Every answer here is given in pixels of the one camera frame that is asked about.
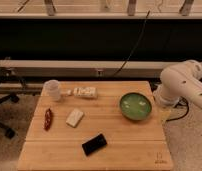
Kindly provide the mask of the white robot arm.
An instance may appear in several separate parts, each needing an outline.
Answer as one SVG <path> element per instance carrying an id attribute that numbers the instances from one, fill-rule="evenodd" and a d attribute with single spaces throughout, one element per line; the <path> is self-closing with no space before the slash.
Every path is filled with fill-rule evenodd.
<path id="1" fill-rule="evenodd" d="M 174 107 L 181 97 L 202 109 L 202 65 L 187 60 L 164 68 L 161 84 L 153 92 L 156 103 L 163 108 Z"/>

